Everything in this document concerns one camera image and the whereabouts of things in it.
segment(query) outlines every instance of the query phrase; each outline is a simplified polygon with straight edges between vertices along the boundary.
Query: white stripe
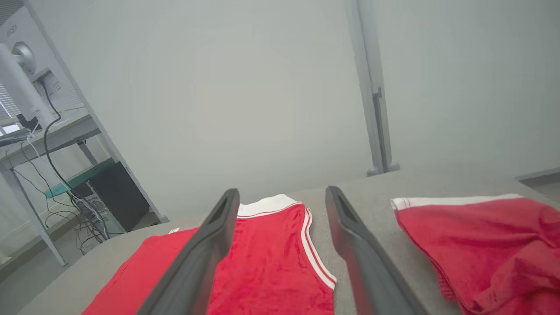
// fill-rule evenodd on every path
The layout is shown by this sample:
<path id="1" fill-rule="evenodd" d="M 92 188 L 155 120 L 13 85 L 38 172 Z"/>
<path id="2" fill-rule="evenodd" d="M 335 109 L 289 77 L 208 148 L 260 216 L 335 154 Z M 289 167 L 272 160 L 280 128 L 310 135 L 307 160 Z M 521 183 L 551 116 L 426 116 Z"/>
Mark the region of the white stripe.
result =
<path id="1" fill-rule="evenodd" d="M 239 205 L 237 217 L 248 219 L 250 217 L 275 214 L 276 212 L 280 212 L 297 203 L 300 202 L 293 200 L 285 194 L 279 194 L 274 197 L 261 199 L 248 205 Z"/>
<path id="2" fill-rule="evenodd" d="M 395 198 L 391 200 L 393 210 L 402 210 L 422 206 L 462 206 L 495 200 L 517 199 L 523 196 L 516 193 L 500 196 L 475 196 L 458 198 Z"/>
<path id="3" fill-rule="evenodd" d="M 317 273 L 317 275 L 319 276 L 319 278 L 321 278 L 321 280 L 331 289 L 334 290 L 334 285 L 335 282 L 332 282 L 330 279 L 328 279 L 325 274 L 322 272 L 321 268 L 317 265 L 317 262 L 315 261 L 315 258 L 313 257 L 313 253 L 315 253 L 315 257 L 317 257 L 317 260 L 319 261 L 319 263 L 321 264 L 321 267 L 323 268 L 323 270 L 330 276 L 332 277 L 332 279 L 334 279 L 334 281 L 336 281 L 337 279 L 325 268 L 325 266 L 323 265 L 323 263 L 321 262 L 321 258 L 319 258 L 319 254 L 317 253 L 317 251 L 315 250 L 315 247 L 313 246 L 313 243 L 308 243 L 307 242 L 307 238 L 305 237 L 305 235 L 309 236 L 309 229 L 305 228 L 307 226 L 307 222 L 309 221 L 309 227 L 311 226 L 311 221 L 312 218 L 311 216 L 308 215 L 308 212 L 305 211 L 305 218 L 304 218 L 304 224 L 303 227 L 301 228 L 301 242 L 304 245 L 304 250 L 305 250 L 305 254 L 307 255 L 307 259 L 309 260 L 309 262 L 311 263 L 313 269 L 315 270 L 315 273 Z"/>

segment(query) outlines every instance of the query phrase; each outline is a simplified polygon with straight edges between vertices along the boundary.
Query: red tank top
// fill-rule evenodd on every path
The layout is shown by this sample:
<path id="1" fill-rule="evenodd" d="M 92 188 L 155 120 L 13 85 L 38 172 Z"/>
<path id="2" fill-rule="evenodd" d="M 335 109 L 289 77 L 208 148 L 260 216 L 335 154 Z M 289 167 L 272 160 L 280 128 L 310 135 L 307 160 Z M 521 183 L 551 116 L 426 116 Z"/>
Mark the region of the red tank top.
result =
<path id="1" fill-rule="evenodd" d="M 311 219 L 283 194 L 240 205 L 208 314 L 334 314 L 336 278 L 311 242 Z M 147 238 L 83 314 L 135 314 L 194 232 Z"/>

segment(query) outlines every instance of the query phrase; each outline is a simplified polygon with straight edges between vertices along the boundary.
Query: desk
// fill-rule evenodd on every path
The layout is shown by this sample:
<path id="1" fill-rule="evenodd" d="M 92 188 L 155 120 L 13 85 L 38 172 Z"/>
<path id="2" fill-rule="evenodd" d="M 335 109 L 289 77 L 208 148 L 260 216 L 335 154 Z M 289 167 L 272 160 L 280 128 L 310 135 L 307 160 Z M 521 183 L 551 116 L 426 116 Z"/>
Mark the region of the desk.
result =
<path id="1" fill-rule="evenodd" d="M 53 125 L 49 129 L 49 134 L 47 136 L 47 147 L 49 148 L 49 152 L 55 152 L 67 146 L 81 143 L 80 149 L 82 149 L 90 162 L 96 164 L 95 159 L 91 155 L 91 152 L 89 152 L 87 147 L 83 145 L 83 141 L 95 135 L 98 135 L 99 133 L 101 133 L 101 131 L 98 129 L 89 113 L 80 113 Z M 43 138 L 44 133 L 36 135 L 33 139 L 31 139 L 31 143 L 33 143 L 40 155 L 45 155 Z M 41 221 L 41 218 L 39 218 L 37 211 L 31 204 L 27 193 L 23 189 L 19 177 L 12 169 L 11 165 L 13 165 L 13 167 L 16 167 L 27 162 L 27 159 L 24 156 L 24 152 L 27 156 L 36 157 L 35 150 L 33 150 L 31 145 L 29 145 L 29 143 L 27 142 L 24 142 L 23 146 L 20 146 L 20 143 L 14 143 L 9 146 L 1 147 L 0 174 L 8 183 L 10 189 L 12 190 L 12 193 L 20 202 L 21 207 L 27 213 L 29 219 L 31 220 L 39 235 L 41 235 L 47 246 L 53 252 L 58 262 L 62 266 L 64 266 L 66 265 L 66 261 L 64 261 L 64 258 L 62 258 L 62 256 L 58 252 L 56 246 L 53 243 L 53 240 L 49 236 L 46 227 Z"/>
<path id="2" fill-rule="evenodd" d="M 363 223 L 377 238 L 391 262 L 430 315 L 461 315 L 461 309 L 457 303 L 450 302 L 441 295 L 437 275 L 429 259 L 397 224 L 390 203 L 391 198 L 496 196 L 518 193 L 560 209 L 559 204 L 518 181 L 487 169 L 478 169 L 475 165 L 408 168 L 336 186 L 344 192 Z M 335 314 L 355 315 L 356 307 L 348 269 L 331 241 L 325 208 L 325 187 L 289 193 L 288 197 L 303 202 L 311 209 L 311 240 L 326 268 L 337 278 L 334 291 Z M 120 265 L 146 238 L 165 235 L 175 228 L 195 228 L 204 221 L 209 211 L 210 209 L 187 207 L 187 216 L 182 219 L 149 226 L 103 242 L 54 280 L 18 315 L 81 314 Z"/>

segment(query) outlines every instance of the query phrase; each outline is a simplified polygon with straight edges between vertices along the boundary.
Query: gray table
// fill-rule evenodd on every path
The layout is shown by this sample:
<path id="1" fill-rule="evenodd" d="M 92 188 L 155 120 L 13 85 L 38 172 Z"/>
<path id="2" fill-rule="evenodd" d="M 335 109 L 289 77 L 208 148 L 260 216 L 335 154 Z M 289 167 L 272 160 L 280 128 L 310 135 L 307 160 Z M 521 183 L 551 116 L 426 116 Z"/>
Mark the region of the gray table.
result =
<path id="1" fill-rule="evenodd" d="M 471 167 L 448 169 L 401 170 L 338 185 L 364 223 L 377 237 L 398 270 L 430 314 L 461 314 L 459 307 L 445 300 L 427 258 L 397 226 L 389 200 L 395 197 L 467 197 L 518 193 L 547 203 L 558 204 L 513 179 Z M 337 277 L 336 314 L 355 314 L 352 289 L 346 265 L 330 240 L 325 209 L 325 187 L 288 194 L 311 208 L 311 238 L 326 267 Z M 199 225 L 210 209 L 192 209 L 182 220 L 160 224 L 113 238 L 88 253 L 50 284 L 29 303 L 21 315 L 80 314 L 118 267 L 152 235 L 171 229 L 189 229 Z"/>

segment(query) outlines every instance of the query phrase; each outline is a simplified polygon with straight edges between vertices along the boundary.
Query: red fabric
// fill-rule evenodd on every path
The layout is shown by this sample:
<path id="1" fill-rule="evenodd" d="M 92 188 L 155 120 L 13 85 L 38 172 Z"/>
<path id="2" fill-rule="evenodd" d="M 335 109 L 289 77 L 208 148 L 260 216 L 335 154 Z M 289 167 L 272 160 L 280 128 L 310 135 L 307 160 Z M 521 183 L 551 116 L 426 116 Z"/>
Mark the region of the red fabric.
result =
<path id="1" fill-rule="evenodd" d="M 464 314 L 560 314 L 560 212 L 528 198 L 395 210 Z"/>
<path id="2" fill-rule="evenodd" d="M 237 219 L 230 252 L 216 269 L 208 314 L 334 314 L 333 289 L 304 250 L 306 211 L 299 203 Z M 194 232 L 146 239 L 83 314 L 135 314 Z"/>

